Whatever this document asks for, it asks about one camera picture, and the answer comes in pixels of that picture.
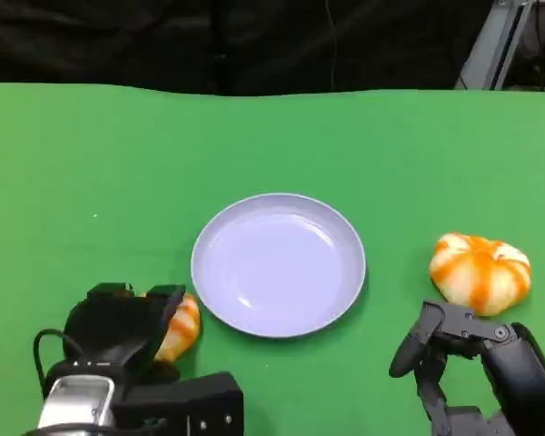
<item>white plate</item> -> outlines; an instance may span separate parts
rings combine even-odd
[[[365,277],[362,241],[325,203],[292,193],[228,206],[203,228],[193,285],[235,329],[283,338],[319,330],[355,302]]]

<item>green table surface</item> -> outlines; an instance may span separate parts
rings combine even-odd
[[[193,242],[227,204],[325,201],[357,228],[368,288],[330,328],[290,341],[203,310],[186,377],[227,370],[246,434],[428,435],[412,377],[388,366],[448,231],[530,257],[530,298],[502,319],[545,351],[545,94],[369,92],[228,99],[93,85],[0,84],[0,435],[33,428],[31,343],[98,282],[191,286]],[[48,364],[62,357],[45,340]],[[496,407],[479,362],[452,359],[450,404]]]

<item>pumpkin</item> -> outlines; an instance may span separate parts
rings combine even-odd
[[[490,316],[525,298],[531,268],[527,256],[507,243],[446,233],[434,249],[430,276],[446,300]]]
[[[192,295],[186,293],[170,320],[167,334],[163,338],[157,361],[173,363],[188,350],[200,334],[200,309]]]

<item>cable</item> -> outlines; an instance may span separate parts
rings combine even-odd
[[[44,329],[36,334],[35,340],[33,341],[33,356],[35,358],[36,375],[38,376],[38,382],[40,383],[40,389],[44,398],[46,398],[46,394],[48,392],[46,391],[45,371],[43,370],[43,364],[40,359],[40,340],[45,336],[57,336],[61,338],[64,343],[73,348],[74,352],[79,355],[84,354],[81,346],[73,338],[64,334],[60,330]]]
[[[462,86],[464,86],[464,89],[469,89],[469,87],[464,83],[464,79],[462,78],[462,74],[458,73],[458,80],[461,81]]]
[[[541,38],[540,0],[535,0],[535,34],[539,46],[540,90],[545,91],[545,59],[543,58],[543,42]]]
[[[331,13],[331,7],[329,6],[329,0],[325,0],[325,12],[327,13],[327,20],[329,21],[329,28],[331,30],[331,36],[333,40],[333,58],[331,61],[330,84],[331,90],[335,91],[335,66],[337,65],[337,32],[335,31],[335,23],[333,22],[333,15]]]
[[[68,431],[87,431],[95,434],[114,434],[121,436],[153,436],[165,425],[165,423],[165,420],[159,420],[155,425],[141,429],[116,429],[115,427],[87,423],[56,424],[27,431],[22,436],[48,436]]]

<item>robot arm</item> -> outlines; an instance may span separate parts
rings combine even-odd
[[[439,382],[448,355],[481,356],[500,404],[500,412],[489,421],[476,407],[446,405]],[[521,324],[484,321],[467,307],[424,302],[391,362],[391,377],[409,372],[414,372],[434,435],[545,435],[545,357]]]
[[[125,283],[100,283],[69,313],[64,359],[44,375],[38,342],[36,369],[45,399],[38,429],[54,434],[239,436],[243,392],[228,372],[185,381],[154,360],[183,298],[179,285],[154,286],[136,298]]]

